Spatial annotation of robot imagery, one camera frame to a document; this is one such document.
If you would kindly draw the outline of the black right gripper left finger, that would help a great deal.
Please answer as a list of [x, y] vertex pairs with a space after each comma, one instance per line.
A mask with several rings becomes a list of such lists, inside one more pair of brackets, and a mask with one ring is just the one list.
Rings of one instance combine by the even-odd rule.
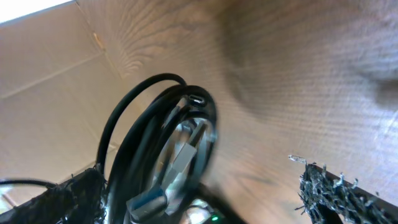
[[34, 185], [46, 191], [1, 214], [2, 224], [103, 223], [105, 178], [89, 168], [61, 184], [39, 179], [2, 179], [4, 185]]

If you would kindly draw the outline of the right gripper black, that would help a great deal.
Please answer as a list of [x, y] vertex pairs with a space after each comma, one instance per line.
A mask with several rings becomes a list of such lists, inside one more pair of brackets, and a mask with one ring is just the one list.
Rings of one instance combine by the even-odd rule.
[[183, 224], [246, 224], [215, 190], [200, 184], [195, 198], [183, 212]]

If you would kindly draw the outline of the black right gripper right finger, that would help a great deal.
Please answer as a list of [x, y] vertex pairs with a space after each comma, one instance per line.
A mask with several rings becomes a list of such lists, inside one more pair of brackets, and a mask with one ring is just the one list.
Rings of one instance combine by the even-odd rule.
[[295, 155], [288, 158], [305, 166], [298, 196], [312, 223], [397, 223], [397, 206], [360, 188], [358, 179], [351, 183], [344, 173], [332, 174], [326, 165]]

